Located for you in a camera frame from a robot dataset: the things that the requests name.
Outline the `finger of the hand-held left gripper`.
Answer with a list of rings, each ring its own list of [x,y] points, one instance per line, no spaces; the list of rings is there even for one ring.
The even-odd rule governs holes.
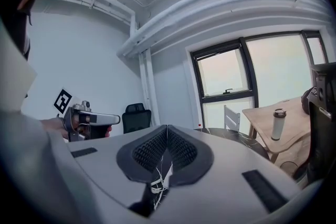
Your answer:
[[[88,124],[119,124],[120,116],[114,114],[79,111],[79,122]]]

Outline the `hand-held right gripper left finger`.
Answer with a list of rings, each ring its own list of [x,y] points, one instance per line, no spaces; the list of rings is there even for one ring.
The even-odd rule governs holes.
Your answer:
[[[167,196],[166,137],[161,125],[67,146],[84,174],[113,201],[154,209]]]

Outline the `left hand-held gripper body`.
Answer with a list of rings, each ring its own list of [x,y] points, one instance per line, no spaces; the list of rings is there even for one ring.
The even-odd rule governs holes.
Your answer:
[[[79,122],[79,111],[92,112],[89,101],[81,101],[65,88],[62,88],[54,101],[54,108],[59,112],[57,116],[61,115],[62,117],[69,142],[105,137],[109,125],[93,126]]]

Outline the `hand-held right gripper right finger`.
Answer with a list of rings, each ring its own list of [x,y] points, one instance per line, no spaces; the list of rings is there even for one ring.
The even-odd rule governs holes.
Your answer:
[[[196,130],[178,130],[207,144],[214,161],[195,184],[171,187],[151,215],[153,223],[254,223],[268,216],[243,173],[259,171],[286,201],[300,192],[295,181],[251,148]]]

